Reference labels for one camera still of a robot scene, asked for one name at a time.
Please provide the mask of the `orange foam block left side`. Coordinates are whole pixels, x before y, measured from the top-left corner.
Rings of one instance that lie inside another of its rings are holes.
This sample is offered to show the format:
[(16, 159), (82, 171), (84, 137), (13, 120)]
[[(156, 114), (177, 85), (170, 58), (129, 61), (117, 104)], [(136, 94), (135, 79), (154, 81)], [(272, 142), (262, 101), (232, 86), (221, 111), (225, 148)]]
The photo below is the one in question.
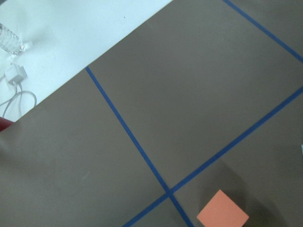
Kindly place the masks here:
[(249, 215), (219, 190), (199, 212), (197, 219), (204, 227), (242, 227)]

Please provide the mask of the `clear plastic bottle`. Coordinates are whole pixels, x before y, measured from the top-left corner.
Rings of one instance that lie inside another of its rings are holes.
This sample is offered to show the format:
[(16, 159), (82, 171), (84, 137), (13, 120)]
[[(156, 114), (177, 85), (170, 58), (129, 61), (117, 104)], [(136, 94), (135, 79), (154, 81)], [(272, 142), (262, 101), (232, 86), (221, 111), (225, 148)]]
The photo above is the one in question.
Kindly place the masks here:
[(0, 24), (0, 48), (12, 54), (19, 55), (29, 50), (33, 46), (32, 42), (23, 42), (15, 33), (3, 24)]

